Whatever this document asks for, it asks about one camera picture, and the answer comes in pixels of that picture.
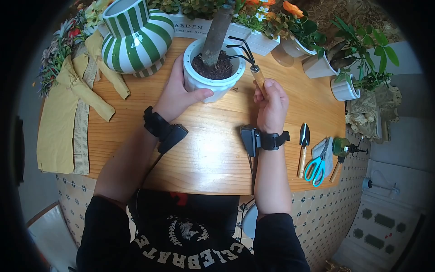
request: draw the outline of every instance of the hand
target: hand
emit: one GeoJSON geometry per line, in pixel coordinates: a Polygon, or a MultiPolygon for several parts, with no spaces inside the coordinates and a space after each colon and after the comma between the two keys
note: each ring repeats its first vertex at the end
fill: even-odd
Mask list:
{"type": "Polygon", "coordinates": [[[274,79],[266,78],[264,88],[269,96],[269,101],[264,99],[258,85],[255,88],[254,102],[260,106],[257,126],[264,133],[281,135],[287,116],[288,96],[282,86],[274,79]]]}
{"type": "Polygon", "coordinates": [[[173,121],[189,106],[213,95],[213,91],[210,89],[198,89],[190,93],[186,91],[184,88],[183,55],[184,52],[175,59],[171,75],[152,110],[157,112],[166,122],[173,121]]]}

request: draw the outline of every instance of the green striped vase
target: green striped vase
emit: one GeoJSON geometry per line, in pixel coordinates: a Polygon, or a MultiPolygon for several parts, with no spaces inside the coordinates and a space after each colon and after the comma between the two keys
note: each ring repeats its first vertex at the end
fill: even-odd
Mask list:
{"type": "Polygon", "coordinates": [[[165,61],[174,38],[174,24],[146,0],[117,0],[103,13],[109,33],[104,37],[104,63],[120,74],[148,77],[165,61]]]}

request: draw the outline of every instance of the soil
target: soil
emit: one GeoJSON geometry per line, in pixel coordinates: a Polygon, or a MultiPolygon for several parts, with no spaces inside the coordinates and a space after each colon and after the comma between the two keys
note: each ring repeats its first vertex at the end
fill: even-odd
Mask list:
{"type": "Polygon", "coordinates": [[[201,53],[199,53],[199,55],[194,57],[192,60],[192,68],[198,74],[208,79],[221,80],[229,78],[233,74],[233,65],[230,60],[225,59],[227,57],[227,53],[221,50],[216,65],[209,69],[202,62],[201,53]]]}

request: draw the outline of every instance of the black wrist device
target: black wrist device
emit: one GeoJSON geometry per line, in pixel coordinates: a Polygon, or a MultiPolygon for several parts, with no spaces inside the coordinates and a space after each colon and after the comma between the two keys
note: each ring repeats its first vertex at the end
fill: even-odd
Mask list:
{"type": "Polygon", "coordinates": [[[174,145],[179,143],[186,135],[188,130],[181,124],[169,124],[157,112],[152,112],[153,107],[149,106],[144,111],[144,127],[161,143],[158,147],[160,154],[165,154],[174,145]]]}
{"type": "Polygon", "coordinates": [[[240,127],[240,135],[250,157],[257,155],[257,148],[277,150],[286,141],[290,140],[288,131],[283,131],[281,135],[278,135],[278,133],[267,134],[250,125],[240,127]]]}

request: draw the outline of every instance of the wrist strap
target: wrist strap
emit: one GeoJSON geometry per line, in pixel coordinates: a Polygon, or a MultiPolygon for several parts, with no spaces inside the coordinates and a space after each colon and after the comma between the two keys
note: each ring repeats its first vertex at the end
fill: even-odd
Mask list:
{"type": "Polygon", "coordinates": [[[288,131],[283,131],[281,135],[278,133],[266,134],[261,133],[261,147],[264,150],[277,150],[286,141],[290,140],[290,134],[288,131]]]}
{"type": "Polygon", "coordinates": [[[153,107],[149,106],[144,111],[144,127],[155,137],[163,142],[171,131],[171,124],[166,122],[157,112],[152,112],[153,107]]]}

